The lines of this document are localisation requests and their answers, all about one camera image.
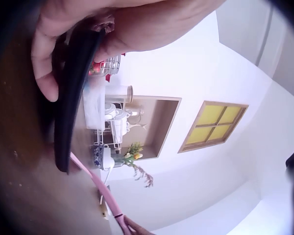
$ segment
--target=white wall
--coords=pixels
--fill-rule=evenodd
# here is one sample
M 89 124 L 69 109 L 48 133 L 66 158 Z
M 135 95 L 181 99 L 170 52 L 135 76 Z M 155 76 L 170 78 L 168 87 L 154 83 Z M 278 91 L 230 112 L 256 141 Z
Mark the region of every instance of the white wall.
M 294 97 L 273 82 L 229 156 L 260 193 L 261 203 L 229 235 L 291 234 L 285 161 L 294 152 Z
M 132 85 L 134 95 L 182 98 L 159 158 L 138 162 L 152 175 L 226 151 L 252 119 L 271 82 L 248 60 L 219 43 L 215 12 L 166 47 L 128 53 L 119 73 L 111 78 L 112 84 Z M 226 143 L 177 154 L 204 100 L 250 106 Z M 132 169 L 124 166 L 116 168 L 110 179 L 132 177 Z
M 222 235 L 231 231 L 252 211 L 259 197 L 250 182 L 204 211 L 178 223 L 153 231 L 157 235 Z
M 220 42 L 255 64 L 269 19 L 269 2 L 227 0 L 216 12 Z
M 271 78 L 280 60 L 286 31 L 287 21 L 285 17 L 278 9 L 273 9 L 268 37 L 258 65 Z
M 153 177 L 154 186 L 151 188 L 144 188 L 143 180 L 124 179 L 109 182 L 111 192 L 122 211 L 149 231 L 196 215 L 231 194 L 245 182 L 242 175 L 223 154 L 189 167 L 155 174 Z M 255 193 L 247 197 L 247 201 L 252 202 L 248 202 L 247 209 L 241 211 L 242 218 L 240 218 L 241 214 L 233 215 L 233 221 L 231 223 L 229 221 L 230 227 L 226 232 L 234 228 L 253 209 L 259 201 L 254 202 L 257 200 L 256 197 Z M 240 205 L 244 203 L 245 200 L 242 198 Z M 224 203 L 219 206 L 220 209 L 225 207 Z M 212 216 L 215 209 L 210 209 L 207 213 Z
M 294 95 L 294 30 L 288 26 L 273 80 Z

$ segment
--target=dish rack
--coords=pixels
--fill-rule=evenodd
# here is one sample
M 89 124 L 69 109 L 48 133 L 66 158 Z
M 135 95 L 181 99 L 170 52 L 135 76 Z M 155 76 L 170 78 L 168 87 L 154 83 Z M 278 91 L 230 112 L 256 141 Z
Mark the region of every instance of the dish rack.
M 122 109 L 114 108 L 114 109 L 105 109 L 105 111 L 106 110 L 122 110 Z M 119 126 L 121 135 L 117 134 L 116 126 Z M 121 119 L 116 120 L 115 118 L 112 118 L 110 120 L 106 120 L 104 130 L 94 129 L 95 140 L 93 145 L 96 145 L 96 146 L 97 145 L 99 146 L 101 144 L 112 145 L 116 151 L 117 150 L 120 151 L 121 150 L 120 144 L 123 141 L 123 136 L 122 136 L 123 127 L 124 127 L 123 120 Z M 104 141 L 106 134 L 109 134 L 109 133 L 112 135 L 112 142 Z

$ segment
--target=flower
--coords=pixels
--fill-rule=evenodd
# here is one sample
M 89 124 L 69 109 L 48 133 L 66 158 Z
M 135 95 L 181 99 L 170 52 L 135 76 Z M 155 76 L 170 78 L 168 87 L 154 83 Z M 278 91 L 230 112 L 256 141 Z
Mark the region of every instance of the flower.
M 131 156 L 131 154 L 127 153 L 127 154 L 124 155 L 124 158 L 129 158 L 130 156 Z
M 141 158 L 143 155 L 141 153 L 137 153 L 134 155 L 134 159 L 137 160 L 138 158 Z

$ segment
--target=pink strap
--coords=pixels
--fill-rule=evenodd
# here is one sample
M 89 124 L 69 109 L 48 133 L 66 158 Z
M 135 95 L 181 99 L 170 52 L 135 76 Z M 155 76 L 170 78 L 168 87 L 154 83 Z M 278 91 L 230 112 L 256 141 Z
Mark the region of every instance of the pink strap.
M 76 165 L 78 165 L 82 170 L 84 170 L 89 176 L 91 177 L 92 181 L 95 183 L 103 197 L 105 198 L 109 208 L 112 211 L 112 214 L 117 222 L 119 223 L 120 227 L 122 228 L 122 231 L 124 235 L 131 235 L 131 232 L 127 225 L 124 222 L 124 215 L 122 214 L 122 211 L 120 207 L 117 204 L 117 201 L 112 196 L 110 190 L 105 186 L 105 184 L 101 181 L 101 179 L 94 173 L 92 173 L 89 169 L 87 169 L 81 161 L 71 152 L 70 158 L 75 162 Z

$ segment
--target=window frame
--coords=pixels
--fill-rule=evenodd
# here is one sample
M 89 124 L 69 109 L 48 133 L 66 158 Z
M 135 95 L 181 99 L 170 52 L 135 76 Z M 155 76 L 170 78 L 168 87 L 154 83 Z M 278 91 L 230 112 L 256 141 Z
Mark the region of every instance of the window frame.
M 219 118 L 217 119 L 217 122 L 215 122 L 213 124 L 196 125 L 207 105 L 224 106 L 224 108 L 223 108 L 222 112 L 220 113 Z M 190 128 L 190 130 L 189 130 L 181 148 L 179 149 L 178 153 L 184 153 L 184 152 L 188 152 L 188 151 L 192 151 L 192 150 L 202 149 L 202 148 L 206 148 L 206 147 L 210 147 L 210 146 L 214 146 L 214 145 L 226 142 L 226 140 L 229 138 L 229 136 L 231 135 L 231 133 L 233 132 L 233 130 L 235 129 L 235 127 L 237 126 L 237 124 L 241 120 L 242 116 L 246 112 L 248 106 L 249 105 L 246 105 L 246 104 L 204 101 L 203 105 L 201 106 L 201 108 L 195 118 L 195 121 L 193 122 L 193 125 Z M 220 121 L 220 119 L 221 119 L 222 115 L 224 114 L 227 107 L 240 107 L 240 110 L 238 111 L 236 117 L 234 118 L 234 120 L 232 122 L 219 124 L 219 121 Z M 223 125 L 230 125 L 229 129 L 226 131 L 226 133 L 223 135 L 223 137 L 220 139 L 216 139 L 216 140 L 208 140 L 209 137 L 211 136 L 213 130 L 217 126 L 223 126 Z M 193 130 L 195 128 L 200 128 L 200 127 L 212 127 L 211 131 L 209 132 L 208 136 L 206 137 L 206 140 L 204 142 L 196 142 L 196 143 L 186 144 L 187 140 L 190 137 L 190 135 L 192 134 Z

